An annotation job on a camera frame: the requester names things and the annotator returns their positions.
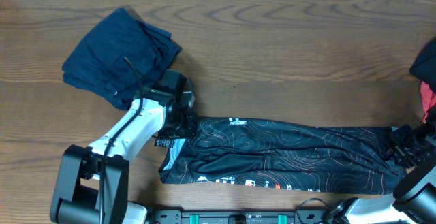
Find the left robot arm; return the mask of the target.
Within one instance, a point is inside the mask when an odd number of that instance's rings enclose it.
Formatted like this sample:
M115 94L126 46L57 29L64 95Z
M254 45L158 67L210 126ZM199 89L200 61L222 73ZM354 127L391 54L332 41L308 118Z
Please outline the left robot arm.
M54 223L146 223L145 206L128 200L129 168L156 137L167 147L192 139L198 128L187 78L165 70L161 80L139 90L130 109L87 147L72 144L61 158L50 207Z

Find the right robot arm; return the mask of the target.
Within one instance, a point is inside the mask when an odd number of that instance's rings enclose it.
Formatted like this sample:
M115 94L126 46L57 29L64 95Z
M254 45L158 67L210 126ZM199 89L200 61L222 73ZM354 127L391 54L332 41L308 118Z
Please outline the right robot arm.
M324 217L331 223L434 223L435 123L403 126L390 134L390 150L412 167L392 194L351 198Z

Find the black orange patterned sports jersey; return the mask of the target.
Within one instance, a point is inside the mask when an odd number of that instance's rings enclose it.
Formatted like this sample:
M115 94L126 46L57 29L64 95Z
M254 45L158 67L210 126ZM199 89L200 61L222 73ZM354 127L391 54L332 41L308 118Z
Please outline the black orange patterned sports jersey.
M407 169L388 154L390 127L311 127L252 118L203 118L176 140L164 184L220 182L327 193L387 195Z

